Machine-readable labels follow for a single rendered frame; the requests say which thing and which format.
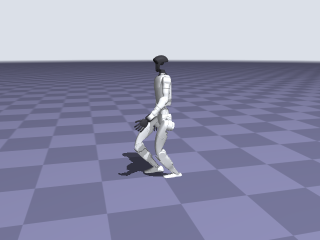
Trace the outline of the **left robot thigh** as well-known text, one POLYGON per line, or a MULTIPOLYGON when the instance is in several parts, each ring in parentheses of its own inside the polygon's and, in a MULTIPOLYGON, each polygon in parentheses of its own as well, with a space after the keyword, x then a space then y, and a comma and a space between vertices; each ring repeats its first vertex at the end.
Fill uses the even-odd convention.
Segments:
POLYGON ((174 129, 174 127, 175 127, 175 123, 172 122, 172 120, 170 120, 169 118, 166 118, 165 120, 163 120, 161 122, 161 124, 156 132, 155 142, 154 142, 154 148, 155 148, 155 153, 156 153, 157 157, 160 152, 166 153, 166 151, 163 149, 163 146, 164 146, 164 144, 167 140, 167 137, 168 137, 167 131, 172 131, 174 129))

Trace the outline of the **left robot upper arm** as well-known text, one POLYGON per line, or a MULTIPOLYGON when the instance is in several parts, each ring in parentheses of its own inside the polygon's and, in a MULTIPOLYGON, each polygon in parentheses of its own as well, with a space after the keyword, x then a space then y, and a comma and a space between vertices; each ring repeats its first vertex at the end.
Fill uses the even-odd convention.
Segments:
POLYGON ((169 91, 170 91, 170 85, 171 85, 171 78, 166 77, 166 76, 162 77, 161 84, 162 84, 163 98, 166 99, 166 103, 165 103, 165 105, 166 105, 169 101, 169 91))

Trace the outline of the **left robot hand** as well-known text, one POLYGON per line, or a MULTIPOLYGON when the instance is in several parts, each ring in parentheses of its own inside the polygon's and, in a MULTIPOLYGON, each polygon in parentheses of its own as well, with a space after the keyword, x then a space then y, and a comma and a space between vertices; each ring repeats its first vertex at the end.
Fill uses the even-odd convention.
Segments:
POLYGON ((135 121, 135 123, 137 123, 137 122, 139 122, 139 124, 137 124, 136 126, 134 126, 134 127, 137 127, 138 125, 140 125, 140 126, 138 126, 137 128, 136 128, 136 130, 138 129, 138 128, 140 128, 141 126, 141 128, 139 129, 139 130, 137 130, 137 131, 140 131, 143 127, 143 129, 140 131, 140 133, 147 127, 147 125, 148 125, 148 122, 151 122, 152 120, 149 120, 148 119, 148 116, 149 116, 150 114, 148 114, 146 117, 145 117, 145 119, 143 118, 142 120, 137 120, 137 121, 135 121))

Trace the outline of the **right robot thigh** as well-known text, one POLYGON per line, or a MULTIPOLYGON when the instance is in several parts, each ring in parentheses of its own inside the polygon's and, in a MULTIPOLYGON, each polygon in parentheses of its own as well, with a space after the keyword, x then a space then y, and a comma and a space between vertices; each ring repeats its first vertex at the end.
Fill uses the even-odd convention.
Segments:
POLYGON ((134 144, 134 147, 137 151, 142 151, 144 149, 145 146, 142 141, 144 139, 146 139, 153 132, 154 126, 157 128, 159 128, 159 126, 160 126, 157 116, 155 116, 151 122, 148 122, 147 127, 145 127, 145 128, 143 127, 144 130, 142 132, 138 133, 136 140, 135 140, 135 144, 134 144))

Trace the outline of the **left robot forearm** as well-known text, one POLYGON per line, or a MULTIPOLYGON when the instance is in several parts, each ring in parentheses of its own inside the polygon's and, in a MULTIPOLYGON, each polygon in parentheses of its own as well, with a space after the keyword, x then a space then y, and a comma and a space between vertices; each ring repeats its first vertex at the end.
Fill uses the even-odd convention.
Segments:
POLYGON ((164 109, 164 106, 166 104, 166 99, 164 97, 162 97, 158 104, 156 105, 156 107, 154 108, 154 110, 150 113, 150 115, 147 117, 150 121, 156 117, 158 115, 158 113, 164 109))

